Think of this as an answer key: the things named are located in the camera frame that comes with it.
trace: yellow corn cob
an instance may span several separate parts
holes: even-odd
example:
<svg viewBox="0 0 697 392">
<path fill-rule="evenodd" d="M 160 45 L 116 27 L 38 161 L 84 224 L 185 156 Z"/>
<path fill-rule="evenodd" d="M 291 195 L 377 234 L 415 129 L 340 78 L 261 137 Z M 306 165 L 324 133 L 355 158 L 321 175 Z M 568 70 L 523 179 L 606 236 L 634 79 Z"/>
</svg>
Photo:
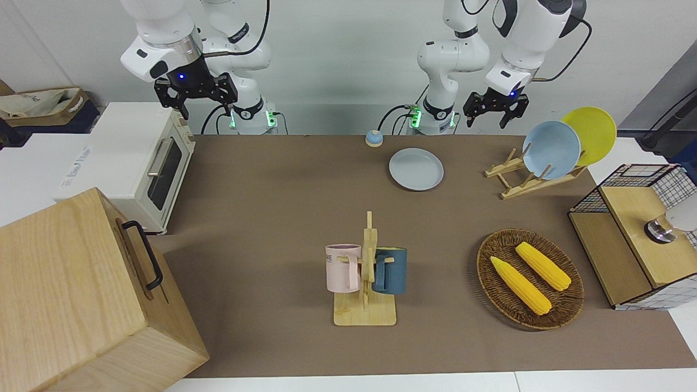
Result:
<svg viewBox="0 0 697 392">
<path fill-rule="evenodd" d="M 522 276 L 511 264 L 491 256 L 491 263 L 508 287 L 522 299 L 536 315 L 545 315 L 552 309 L 550 302 L 529 280 Z"/>
<path fill-rule="evenodd" d="M 527 242 L 522 242 L 516 247 L 516 252 L 542 277 L 542 279 L 545 279 L 552 288 L 558 292 L 569 288 L 571 278 L 569 278 L 557 264 L 554 264 L 554 262 L 543 255 L 542 252 L 535 249 L 534 246 Z"/>
</svg>

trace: mug handle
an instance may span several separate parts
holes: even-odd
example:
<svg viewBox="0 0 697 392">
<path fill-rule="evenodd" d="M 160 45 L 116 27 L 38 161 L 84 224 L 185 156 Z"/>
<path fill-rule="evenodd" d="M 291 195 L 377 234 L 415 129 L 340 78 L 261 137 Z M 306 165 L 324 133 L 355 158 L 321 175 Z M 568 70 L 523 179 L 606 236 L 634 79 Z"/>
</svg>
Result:
<svg viewBox="0 0 697 392">
<path fill-rule="evenodd" d="M 351 271 L 354 269 L 358 271 L 358 257 L 355 255 L 348 255 L 348 289 L 355 291 L 358 290 L 358 282 L 355 281 L 355 279 L 351 278 Z"/>
<path fill-rule="evenodd" d="M 375 289 L 385 291 L 385 255 L 375 256 Z"/>
</svg>

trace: mug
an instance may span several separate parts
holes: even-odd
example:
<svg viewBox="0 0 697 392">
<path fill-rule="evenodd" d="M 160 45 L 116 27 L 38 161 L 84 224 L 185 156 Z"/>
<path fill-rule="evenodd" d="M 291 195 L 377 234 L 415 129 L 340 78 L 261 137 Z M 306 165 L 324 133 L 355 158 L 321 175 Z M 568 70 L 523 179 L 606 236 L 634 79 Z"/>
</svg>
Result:
<svg viewBox="0 0 697 392">
<path fill-rule="evenodd" d="M 358 259 L 360 245 L 337 243 L 327 245 L 327 290 L 334 293 L 350 293 L 360 289 Z"/>
<path fill-rule="evenodd" d="M 380 294 L 402 294 L 406 290 L 406 249 L 379 246 L 375 252 L 373 291 Z"/>
</svg>

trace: woven tray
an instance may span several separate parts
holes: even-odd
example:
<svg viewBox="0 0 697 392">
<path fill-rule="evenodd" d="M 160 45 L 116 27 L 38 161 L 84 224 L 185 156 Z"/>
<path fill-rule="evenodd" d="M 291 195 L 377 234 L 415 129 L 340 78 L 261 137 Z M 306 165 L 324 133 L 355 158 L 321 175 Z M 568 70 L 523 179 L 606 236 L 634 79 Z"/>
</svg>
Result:
<svg viewBox="0 0 697 392">
<path fill-rule="evenodd" d="M 523 241 L 549 257 L 571 278 L 569 288 L 562 292 L 554 290 L 518 256 L 515 247 Z M 549 313 L 538 316 L 531 311 L 496 273 L 490 256 L 508 262 L 534 284 L 552 302 Z M 583 283 L 574 263 L 550 240 L 527 230 L 506 229 L 487 237 L 477 252 L 477 274 L 493 305 L 506 317 L 530 329 L 560 328 L 573 321 L 583 306 Z"/>
</svg>

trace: light blue plate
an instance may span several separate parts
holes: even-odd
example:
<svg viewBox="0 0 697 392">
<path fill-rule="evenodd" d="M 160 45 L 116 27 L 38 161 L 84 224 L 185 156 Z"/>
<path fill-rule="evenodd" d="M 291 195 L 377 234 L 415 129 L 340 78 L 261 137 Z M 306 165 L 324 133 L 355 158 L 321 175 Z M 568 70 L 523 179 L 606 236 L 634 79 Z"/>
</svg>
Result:
<svg viewBox="0 0 697 392">
<path fill-rule="evenodd" d="M 523 151 L 529 143 L 533 145 L 523 157 L 523 162 L 537 177 L 551 164 L 552 168 L 544 175 L 545 180 L 564 177 L 574 169 L 581 155 L 579 136 L 561 121 L 545 121 L 534 127 L 523 142 Z"/>
</svg>

